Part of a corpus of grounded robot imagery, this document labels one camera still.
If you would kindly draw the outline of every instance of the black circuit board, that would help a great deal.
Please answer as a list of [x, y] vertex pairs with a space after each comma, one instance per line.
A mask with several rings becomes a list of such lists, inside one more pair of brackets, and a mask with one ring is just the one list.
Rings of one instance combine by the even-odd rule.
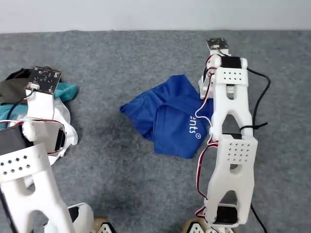
[[229, 49], [229, 46], [226, 40], [222, 37], [220, 38], [212, 38], [206, 41], [207, 46], [210, 50], [224, 50]]
[[34, 67], [28, 78], [26, 89], [53, 95], [62, 72], [43, 67]]

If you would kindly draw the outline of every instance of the white plastic part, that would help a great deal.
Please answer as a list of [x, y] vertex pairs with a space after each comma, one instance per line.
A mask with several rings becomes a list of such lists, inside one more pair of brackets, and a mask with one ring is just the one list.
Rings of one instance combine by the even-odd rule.
[[103, 224], [99, 229], [98, 233], [112, 233], [112, 230], [110, 229], [108, 224]]
[[[73, 222], [73, 227], [75, 233], [89, 233], [92, 230], [92, 225], [94, 222], [94, 214], [91, 207], [86, 203], [79, 203], [73, 206], [68, 207], [68, 209], [72, 207], [79, 208], [79, 215]], [[61, 233], [57, 230], [57, 227], [52, 223], [48, 222], [46, 227], [44, 228], [44, 233]]]
[[[27, 121], [33, 119], [33, 117], [28, 117], [25, 115], [19, 115], [17, 120]], [[59, 157], [63, 157], [67, 148], [70, 145], [76, 145], [78, 143], [78, 134], [76, 130], [70, 125], [70, 112], [68, 108], [62, 103], [60, 98], [54, 100], [54, 117], [53, 120], [57, 120], [62, 123], [65, 127], [66, 141], [63, 150], [57, 154], [49, 156], [50, 165], [53, 165]], [[33, 183], [31, 177], [25, 178], [26, 186], [30, 186]]]
[[[26, 95], [31, 94], [31, 90], [26, 90]], [[28, 117], [52, 120], [54, 116], [53, 95], [41, 92], [33, 92], [27, 98]]]
[[22, 125], [24, 136], [31, 142], [48, 138], [48, 130], [44, 122], [27, 120]]
[[0, 156], [0, 183], [12, 181], [47, 169], [50, 164], [43, 144]]
[[55, 145], [59, 129], [65, 130], [64, 126], [58, 122], [42, 122], [26, 120], [23, 125], [23, 134], [35, 145], [43, 143], [48, 153], [55, 151]]
[[211, 226], [208, 223], [204, 223], [204, 229], [203, 230], [202, 226], [200, 223], [194, 223], [192, 224], [191, 228], [188, 229], [187, 232], [189, 233], [233, 233], [233, 231], [230, 228], [225, 228], [225, 227], [220, 227], [220, 226]]
[[[227, 96], [227, 85], [234, 85], [234, 98]], [[248, 75], [246, 69], [222, 68], [215, 71], [213, 83], [214, 113], [212, 116], [212, 138], [218, 141], [223, 130], [222, 126], [228, 114], [232, 115], [239, 128], [252, 125], [252, 116], [248, 108]], [[242, 135], [253, 136], [253, 129], [245, 128]]]
[[9, 163], [10, 166], [13, 166], [14, 163], [16, 167], [20, 166], [21, 161], [21, 163], [27, 164], [25, 161], [31, 158], [29, 169], [32, 169], [31, 175], [35, 184], [34, 192], [26, 188], [21, 175], [23, 170], [19, 171], [21, 172], [18, 176], [20, 178], [13, 180], [13, 175], [10, 175], [11, 179], [8, 181], [3, 180], [1, 183], [1, 189], [17, 231], [19, 233], [30, 232], [34, 221], [32, 212], [40, 210], [53, 222], [59, 232], [74, 233], [67, 206], [59, 195], [43, 144], [18, 150], [7, 155], [12, 157], [12, 163]]
[[[205, 200], [207, 222], [215, 221], [220, 201], [227, 192], [234, 191], [237, 197], [237, 206], [235, 206], [238, 212], [237, 224], [246, 223], [254, 190], [257, 144], [257, 140], [252, 136], [233, 139], [231, 135], [221, 135], [216, 167], [209, 181], [207, 200]], [[230, 165], [237, 165], [237, 167], [230, 169]]]

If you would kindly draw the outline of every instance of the white wire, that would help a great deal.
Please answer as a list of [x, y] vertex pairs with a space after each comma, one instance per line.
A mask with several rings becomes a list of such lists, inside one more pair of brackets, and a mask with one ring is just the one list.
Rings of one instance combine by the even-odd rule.
[[17, 120], [0, 120], [0, 123], [17, 123]]

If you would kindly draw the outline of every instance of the gray carpet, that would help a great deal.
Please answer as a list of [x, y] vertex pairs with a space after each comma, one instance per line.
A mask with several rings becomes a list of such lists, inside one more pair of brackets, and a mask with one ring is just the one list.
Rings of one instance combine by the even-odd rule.
[[[311, 32], [64, 32], [0, 35], [0, 77], [51, 66], [80, 87], [67, 105], [80, 142], [53, 166], [67, 205], [86, 202], [119, 233], [177, 233], [203, 204], [195, 189], [198, 154], [186, 160], [153, 153], [119, 107], [174, 74], [197, 87], [205, 40], [223, 36], [231, 53], [271, 76], [259, 107], [253, 204], [269, 232], [311, 227]], [[250, 75], [249, 103], [265, 86]], [[215, 151], [203, 163], [206, 190]], [[10, 232], [3, 210], [0, 231]], [[241, 233], [261, 233], [253, 214]]]

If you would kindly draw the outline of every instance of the cable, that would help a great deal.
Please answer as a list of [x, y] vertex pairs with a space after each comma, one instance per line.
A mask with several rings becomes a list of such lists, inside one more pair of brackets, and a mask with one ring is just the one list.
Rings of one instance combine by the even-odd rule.
[[198, 192], [202, 195], [202, 197], [204, 197], [207, 200], [207, 196], [200, 190], [199, 188], [199, 182], [200, 182], [200, 174], [201, 174], [201, 166], [202, 166], [202, 160], [204, 157], [205, 152], [208, 150], [208, 148], [217, 148], [218, 145], [216, 144], [211, 144], [208, 145], [200, 154], [199, 156], [199, 161], [198, 161], [198, 168], [196, 171], [196, 189], [198, 190]]
[[247, 68], [247, 70], [249, 72], [253, 73], [253, 74], [256, 74], [258, 76], [264, 77], [268, 81], [265, 89], [263, 90], [263, 92], [261, 93], [261, 95], [259, 96], [259, 98], [258, 98], [258, 100], [257, 100], [257, 102], [255, 104], [255, 108], [254, 108], [254, 112], [253, 112], [253, 126], [255, 126], [258, 106], [260, 104], [261, 99], [264, 97], [264, 95], [266, 94], [266, 92], [268, 91], [268, 89], [269, 89], [269, 87], [271, 85], [271, 79], [267, 75], [261, 74], [261, 73], [259, 73], [257, 71], [254, 71], [254, 70], [250, 69], [250, 68]]
[[213, 227], [211, 227], [215, 232], [217, 232], [217, 233], [219, 233], [219, 231], [218, 230], [216, 230], [215, 228], [213, 228]]
[[253, 204], [251, 203], [251, 210], [253, 211], [253, 214], [255, 215], [255, 218], [257, 219], [257, 221], [259, 222], [259, 224], [261, 225], [264, 233], [268, 233], [267, 228], [265, 227], [265, 225], [263, 224], [263, 222], [261, 221], [261, 219], [259, 218], [259, 216], [257, 215]]
[[20, 103], [22, 103], [23, 100], [28, 99], [28, 98], [33, 94], [33, 92], [35, 92], [35, 91], [36, 91], [36, 89], [33, 89], [29, 95], [27, 95], [25, 98], [22, 98], [20, 101], [18, 101], [18, 102], [16, 102], [15, 104], [13, 104], [13, 106], [11, 107], [11, 109], [10, 109], [9, 112], [8, 112], [8, 115], [6, 116], [6, 120], [10, 120], [11, 114], [12, 114], [13, 110], [14, 110]]

